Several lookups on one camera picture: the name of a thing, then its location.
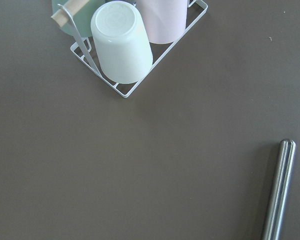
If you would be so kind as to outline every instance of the metal rod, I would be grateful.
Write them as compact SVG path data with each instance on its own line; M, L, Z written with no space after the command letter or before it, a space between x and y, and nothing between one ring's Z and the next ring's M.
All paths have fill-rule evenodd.
M90 64L91 68L93 68L99 75L101 75L99 69L96 66L95 61L91 57L91 55L90 55L90 53L89 53L89 51L88 51L88 49L87 49L84 41L81 38L81 35L80 35L80 33L79 33L78 29L77 29L77 26L75 24L75 21L74 21L72 15L71 15L71 13L63 5L58 4L57 6L60 9L62 9L68 15L68 17L69 17L69 22L68 22L69 24L68 25L70 27L70 30L71 30L72 34L73 34L73 37L74 37L76 43L78 44L79 48L81 49L83 55L85 56L86 60Z
M296 143L294 141L284 139L280 142L261 240L279 240L295 152Z

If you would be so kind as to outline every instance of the green cup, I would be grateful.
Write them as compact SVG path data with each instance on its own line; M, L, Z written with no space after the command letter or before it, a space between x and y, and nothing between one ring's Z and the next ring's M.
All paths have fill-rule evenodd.
M59 8L57 4L64 5L68 0L51 0L52 3L52 13L54 14ZM78 28L81 37L87 38L91 37L91 18L95 11L105 3L105 0L90 0L76 15L74 15L73 20L76 27ZM61 28L63 32L72 36L72 33L67 26Z

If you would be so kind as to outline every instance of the white cup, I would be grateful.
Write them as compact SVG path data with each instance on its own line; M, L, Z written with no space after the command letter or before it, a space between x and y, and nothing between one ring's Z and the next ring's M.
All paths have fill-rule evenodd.
M139 11L124 1L110 1L95 11L91 31L103 73L119 84L145 78L153 64Z

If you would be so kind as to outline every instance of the pink cup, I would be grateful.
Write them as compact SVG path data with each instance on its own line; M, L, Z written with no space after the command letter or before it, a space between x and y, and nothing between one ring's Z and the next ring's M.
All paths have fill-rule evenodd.
M172 43L186 29L188 0L137 0L149 41Z

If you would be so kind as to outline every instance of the table surface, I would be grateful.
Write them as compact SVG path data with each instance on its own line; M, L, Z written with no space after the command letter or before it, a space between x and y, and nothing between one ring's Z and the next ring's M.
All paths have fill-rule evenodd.
M0 0L0 240L259 240L284 138L300 240L300 0L207 3L124 99L49 0Z

